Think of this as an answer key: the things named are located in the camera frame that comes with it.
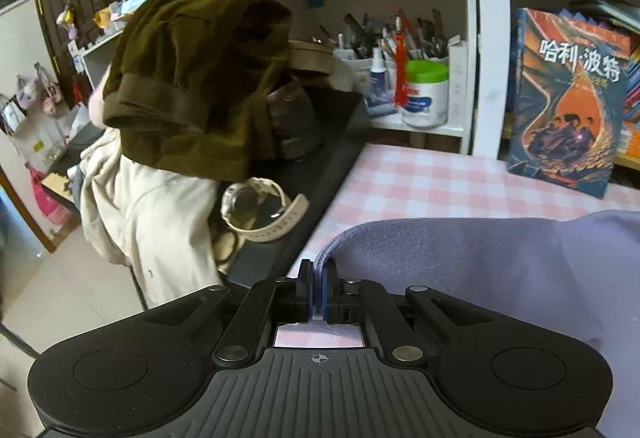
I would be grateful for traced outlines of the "purple and brown sweater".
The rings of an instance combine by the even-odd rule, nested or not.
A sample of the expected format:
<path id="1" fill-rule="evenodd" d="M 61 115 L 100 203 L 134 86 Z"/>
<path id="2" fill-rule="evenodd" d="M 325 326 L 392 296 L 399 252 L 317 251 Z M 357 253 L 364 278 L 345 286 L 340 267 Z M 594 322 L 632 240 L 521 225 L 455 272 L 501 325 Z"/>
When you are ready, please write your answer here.
<path id="1" fill-rule="evenodd" d="M 314 268 L 401 294 L 425 285 L 573 336 L 614 374 L 599 425 L 639 433 L 639 215 L 607 210 L 570 221 L 421 218 L 356 225 L 326 244 Z"/>

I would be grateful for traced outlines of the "white wrist watch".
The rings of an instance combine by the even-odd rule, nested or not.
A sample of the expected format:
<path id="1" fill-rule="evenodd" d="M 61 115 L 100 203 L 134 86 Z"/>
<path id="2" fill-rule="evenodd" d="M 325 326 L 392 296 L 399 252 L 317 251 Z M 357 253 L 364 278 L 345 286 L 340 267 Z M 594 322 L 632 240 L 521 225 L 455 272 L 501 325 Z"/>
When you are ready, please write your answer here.
<path id="1" fill-rule="evenodd" d="M 308 207 L 304 194 L 290 198 L 277 182 L 250 178 L 224 190 L 220 215 L 228 227 L 246 241 L 265 244 L 292 232 Z"/>

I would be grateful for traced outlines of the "pink checkered desk mat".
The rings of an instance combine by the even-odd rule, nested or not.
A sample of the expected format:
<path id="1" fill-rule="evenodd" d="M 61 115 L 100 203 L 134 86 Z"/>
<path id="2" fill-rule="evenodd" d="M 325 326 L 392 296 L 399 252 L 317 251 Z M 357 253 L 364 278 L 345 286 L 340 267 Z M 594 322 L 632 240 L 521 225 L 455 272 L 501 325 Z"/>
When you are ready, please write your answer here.
<path id="1" fill-rule="evenodd" d="M 334 236 L 368 221 L 400 218 L 573 220 L 639 209 L 639 191 L 610 184 L 604 198 L 511 175 L 497 159 L 368 144 L 300 252 L 314 259 Z"/>

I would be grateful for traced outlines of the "cream white garment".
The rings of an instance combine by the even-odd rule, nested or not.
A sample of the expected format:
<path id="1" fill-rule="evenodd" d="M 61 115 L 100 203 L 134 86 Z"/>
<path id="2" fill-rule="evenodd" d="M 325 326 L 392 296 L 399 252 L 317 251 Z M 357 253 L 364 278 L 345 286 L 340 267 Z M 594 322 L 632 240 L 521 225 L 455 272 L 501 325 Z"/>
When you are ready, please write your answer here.
<path id="1" fill-rule="evenodd" d="M 149 306 L 222 283 L 208 224 L 217 182 L 132 161 L 112 128 L 81 153 L 79 170 L 86 240 L 132 270 Z"/>

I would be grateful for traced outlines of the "white jar green lid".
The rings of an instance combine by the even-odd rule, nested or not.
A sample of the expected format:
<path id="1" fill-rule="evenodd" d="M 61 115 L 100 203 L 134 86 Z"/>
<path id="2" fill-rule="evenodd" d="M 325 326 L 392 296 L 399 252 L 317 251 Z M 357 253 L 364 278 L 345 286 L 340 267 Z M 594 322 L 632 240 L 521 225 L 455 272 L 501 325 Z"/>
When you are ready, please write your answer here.
<path id="1" fill-rule="evenodd" d="M 446 124 L 449 98 L 448 66 L 434 60 L 409 60 L 406 65 L 407 103 L 402 121 L 416 129 Z"/>

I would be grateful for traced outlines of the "white spray bottle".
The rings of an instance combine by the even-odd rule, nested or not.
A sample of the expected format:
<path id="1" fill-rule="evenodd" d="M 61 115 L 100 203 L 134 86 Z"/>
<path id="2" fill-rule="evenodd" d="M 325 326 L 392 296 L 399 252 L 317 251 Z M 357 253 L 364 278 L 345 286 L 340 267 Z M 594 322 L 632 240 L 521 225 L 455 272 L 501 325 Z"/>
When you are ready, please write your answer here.
<path id="1" fill-rule="evenodd" d="M 370 68 L 370 85 L 371 94 L 376 101 L 388 102 L 388 89 L 387 89 L 387 70 L 385 65 L 384 56 L 380 48 L 374 48 L 372 50 L 372 64 Z"/>

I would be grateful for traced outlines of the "dark olive jacket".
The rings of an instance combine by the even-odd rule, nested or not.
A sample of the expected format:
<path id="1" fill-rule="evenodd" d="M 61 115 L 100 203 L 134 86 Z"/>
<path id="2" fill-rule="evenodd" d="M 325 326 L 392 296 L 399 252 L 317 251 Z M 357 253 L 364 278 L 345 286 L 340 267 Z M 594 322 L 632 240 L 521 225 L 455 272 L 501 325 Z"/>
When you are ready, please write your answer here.
<path id="1" fill-rule="evenodd" d="M 322 132 L 292 75 L 276 0 L 148 0 L 120 36 L 103 120 L 138 164 L 221 182 L 314 151 Z"/>

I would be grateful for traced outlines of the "red tassel ornament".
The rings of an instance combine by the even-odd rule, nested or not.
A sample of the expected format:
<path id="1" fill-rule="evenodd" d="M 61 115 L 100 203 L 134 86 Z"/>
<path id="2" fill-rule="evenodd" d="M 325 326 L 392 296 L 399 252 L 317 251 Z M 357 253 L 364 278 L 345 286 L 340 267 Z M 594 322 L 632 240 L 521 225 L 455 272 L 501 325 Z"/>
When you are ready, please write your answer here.
<path id="1" fill-rule="evenodd" d="M 398 12 L 395 20 L 395 63 L 396 63 L 396 88 L 394 93 L 394 104 L 397 107 L 405 107 L 408 103 L 407 88 L 407 63 L 408 49 L 405 40 L 404 22 L 402 14 Z"/>

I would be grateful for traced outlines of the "Harry Potter book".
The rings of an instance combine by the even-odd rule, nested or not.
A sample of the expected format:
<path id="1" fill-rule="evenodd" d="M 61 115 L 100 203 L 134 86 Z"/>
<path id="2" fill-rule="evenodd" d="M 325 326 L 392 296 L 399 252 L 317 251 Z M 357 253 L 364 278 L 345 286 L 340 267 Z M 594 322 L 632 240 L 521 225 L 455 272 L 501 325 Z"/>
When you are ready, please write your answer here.
<path id="1" fill-rule="evenodd" d="M 626 34 L 566 14 L 518 10 L 506 169 L 604 196 L 628 90 Z"/>

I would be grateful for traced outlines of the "row of colourful books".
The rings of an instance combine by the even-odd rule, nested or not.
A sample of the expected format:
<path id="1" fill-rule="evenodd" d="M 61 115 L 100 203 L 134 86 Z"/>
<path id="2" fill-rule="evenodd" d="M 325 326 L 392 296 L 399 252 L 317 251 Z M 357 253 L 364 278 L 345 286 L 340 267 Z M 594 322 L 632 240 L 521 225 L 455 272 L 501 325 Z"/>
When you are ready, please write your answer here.
<path id="1" fill-rule="evenodd" d="M 628 90 L 623 109 L 623 128 L 620 132 L 618 153 L 639 158 L 639 8 L 622 2 L 606 0 L 574 1 L 570 10 L 582 14 L 598 24 L 607 23 L 630 39 Z"/>

